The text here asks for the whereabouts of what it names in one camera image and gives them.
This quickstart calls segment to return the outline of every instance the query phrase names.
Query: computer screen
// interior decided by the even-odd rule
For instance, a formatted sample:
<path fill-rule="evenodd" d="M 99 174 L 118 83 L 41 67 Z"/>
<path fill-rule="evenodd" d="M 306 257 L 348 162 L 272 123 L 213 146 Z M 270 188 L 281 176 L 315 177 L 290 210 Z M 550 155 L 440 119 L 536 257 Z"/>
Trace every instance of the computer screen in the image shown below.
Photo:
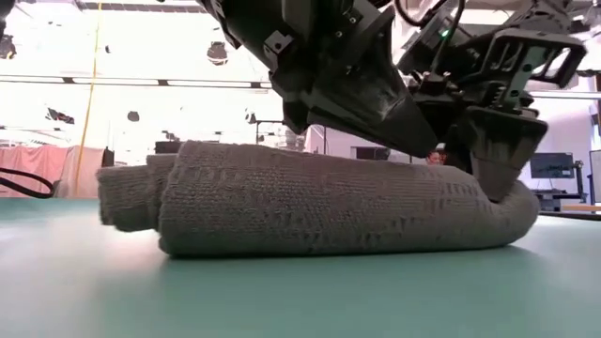
<path fill-rule="evenodd" d="M 532 178 L 574 178 L 572 153 L 536 153 L 530 159 Z"/>

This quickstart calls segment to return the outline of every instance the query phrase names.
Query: knit fabric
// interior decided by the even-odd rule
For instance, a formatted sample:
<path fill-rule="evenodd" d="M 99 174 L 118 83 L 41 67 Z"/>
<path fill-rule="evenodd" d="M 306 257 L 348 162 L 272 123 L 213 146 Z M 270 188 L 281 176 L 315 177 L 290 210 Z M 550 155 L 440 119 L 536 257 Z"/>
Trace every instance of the knit fabric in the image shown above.
<path fill-rule="evenodd" d="M 170 171 L 168 166 L 137 169 L 136 179 L 125 179 L 125 172 L 118 177 L 117 170 L 105 175 L 111 169 L 102 169 L 100 200 L 102 221 L 110 220 L 124 231 L 143 228 L 143 220 L 144 228 L 152 228 L 156 221 L 150 219 L 157 219 L 159 201 L 160 246 L 173 255 L 493 248 L 526 235 L 539 208 L 521 182 L 502 203 L 493 204 L 474 177 L 449 166 L 198 142 L 185 143 Z M 162 175 L 168 171 L 165 181 Z M 140 190 L 133 186 L 144 180 L 146 198 L 136 197 L 134 191 Z M 146 204 L 144 217 L 139 214 L 141 199 Z"/>

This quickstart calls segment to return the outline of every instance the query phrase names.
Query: folded towel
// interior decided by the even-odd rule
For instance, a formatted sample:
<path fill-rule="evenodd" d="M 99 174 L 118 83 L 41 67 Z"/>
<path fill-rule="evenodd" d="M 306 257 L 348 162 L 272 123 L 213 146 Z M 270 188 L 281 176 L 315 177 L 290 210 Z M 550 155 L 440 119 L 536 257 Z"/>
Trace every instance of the folded towel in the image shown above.
<path fill-rule="evenodd" d="M 100 170 L 101 220 L 122 231 L 156 228 L 173 255 L 493 248 L 526 235 L 539 209 L 521 182 L 494 204 L 449 166 L 200 142 L 147 162 Z"/>

